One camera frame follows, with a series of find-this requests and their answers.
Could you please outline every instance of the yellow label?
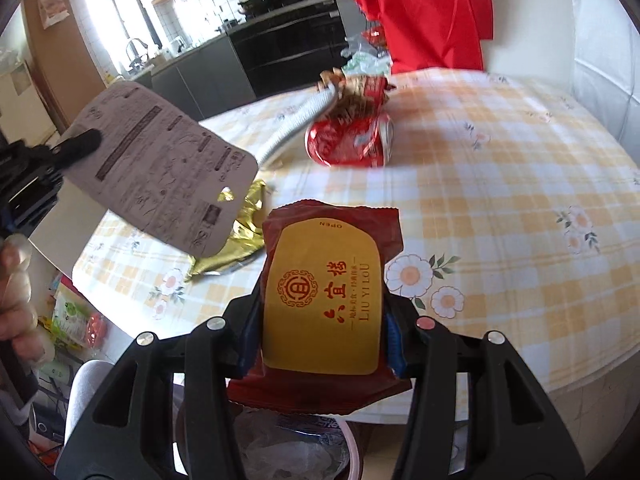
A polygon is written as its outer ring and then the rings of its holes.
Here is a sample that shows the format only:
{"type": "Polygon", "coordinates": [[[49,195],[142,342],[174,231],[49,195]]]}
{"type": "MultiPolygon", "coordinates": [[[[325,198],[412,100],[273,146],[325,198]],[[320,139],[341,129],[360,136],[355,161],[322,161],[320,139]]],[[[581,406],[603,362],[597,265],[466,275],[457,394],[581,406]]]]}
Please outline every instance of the yellow label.
{"type": "Polygon", "coordinates": [[[287,226],[267,278],[264,363],[317,374],[373,373],[381,279],[378,248],[366,232],[332,218],[287,226]]]}

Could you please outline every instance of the paper tag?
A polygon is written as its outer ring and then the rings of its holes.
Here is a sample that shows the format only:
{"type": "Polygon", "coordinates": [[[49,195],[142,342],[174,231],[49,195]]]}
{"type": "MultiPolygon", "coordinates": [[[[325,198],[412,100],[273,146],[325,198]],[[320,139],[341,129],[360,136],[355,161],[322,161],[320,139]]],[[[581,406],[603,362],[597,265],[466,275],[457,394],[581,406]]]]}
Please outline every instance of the paper tag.
{"type": "Polygon", "coordinates": [[[364,231],[331,218],[284,228],[267,279],[264,363],[317,374],[373,373],[381,280],[378,248],[364,231]]]}
{"type": "Polygon", "coordinates": [[[224,246],[258,171],[251,153],[129,81],[98,95],[63,139],[90,128],[102,132],[102,143],[65,173],[71,182],[181,251],[199,258],[224,246]],[[233,200],[219,202],[226,188],[233,200]]]}

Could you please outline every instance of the red snack package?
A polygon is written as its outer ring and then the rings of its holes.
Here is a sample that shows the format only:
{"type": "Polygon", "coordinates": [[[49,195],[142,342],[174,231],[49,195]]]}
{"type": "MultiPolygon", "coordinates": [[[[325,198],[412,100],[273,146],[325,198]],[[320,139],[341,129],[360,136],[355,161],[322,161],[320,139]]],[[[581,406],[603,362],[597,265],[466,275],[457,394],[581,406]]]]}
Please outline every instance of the red snack package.
{"type": "Polygon", "coordinates": [[[398,211],[303,200],[272,211],[263,232],[262,352],[229,399],[346,415],[411,388],[387,367],[381,334],[382,269],[402,251],[398,211]]]}
{"type": "Polygon", "coordinates": [[[306,152],[318,164],[378,168],[388,164],[394,127],[387,114],[340,124],[315,122],[306,132],[306,152]]]}
{"type": "Polygon", "coordinates": [[[99,347],[107,333],[107,323],[104,316],[99,312],[94,312],[89,318],[84,334],[84,342],[89,348],[99,347]]]}
{"type": "Polygon", "coordinates": [[[361,32],[362,37],[374,48],[387,50],[385,29],[382,25],[376,25],[369,30],[361,32]]]}
{"type": "Polygon", "coordinates": [[[393,88],[384,76],[347,77],[335,107],[306,131],[309,157],[326,166],[377,168],[388,164],[393,123],[380,110],[388,99],[385,91],[393,88]]]}

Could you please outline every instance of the gold foil wrapper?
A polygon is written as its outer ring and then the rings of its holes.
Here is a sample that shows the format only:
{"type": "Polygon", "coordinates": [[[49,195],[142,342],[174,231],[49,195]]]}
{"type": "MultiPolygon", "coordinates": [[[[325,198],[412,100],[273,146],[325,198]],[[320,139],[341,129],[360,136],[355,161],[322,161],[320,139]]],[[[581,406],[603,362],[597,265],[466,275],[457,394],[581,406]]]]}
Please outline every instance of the gold foil wrapper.
{"type": "MultiPolygon", "coordinates": [[[[266,184],[263,180],[255,180],[251,184],[224,247],[218,254],[207,258],[190,256],[191,268],[187,272],[185,281],[188,282],[194,276],[214,270],[223,273],[264,247],[262,221],[264,220],[265,188],[266,184]]],[[[233,196],[229,191],[223,190],[218,200],[233,200],[233,196]]]]}

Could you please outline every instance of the yellow checkered tablecloth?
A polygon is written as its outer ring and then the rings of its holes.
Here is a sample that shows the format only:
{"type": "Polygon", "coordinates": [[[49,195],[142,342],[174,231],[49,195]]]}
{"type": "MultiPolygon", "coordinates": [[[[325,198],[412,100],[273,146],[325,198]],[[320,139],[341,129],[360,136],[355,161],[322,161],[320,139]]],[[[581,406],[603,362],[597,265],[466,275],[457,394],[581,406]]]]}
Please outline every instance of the yellow checkered tablecloth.
{"type": "MultiPolygon", "coordinates": [[[[281,168],[260,174],[267,202],[398,208],[404,252],[385,268],[389,289],[454,332],[504,332],[548,391],[637,350],[640,172],[615,139],[573,98],[535,82],[440,69],[391,81],[389,166],[322,167],[299,142],[281,168]]],[[[255,153],[308,92],[202,124],[255,153]]],[[[185,254],[107,213],[73,279],[130,335],[168,337],[247,294],[263,261],[184,283],[185,254]]],[[[407,412],[403,394],[363,420],[407,412]]]]}

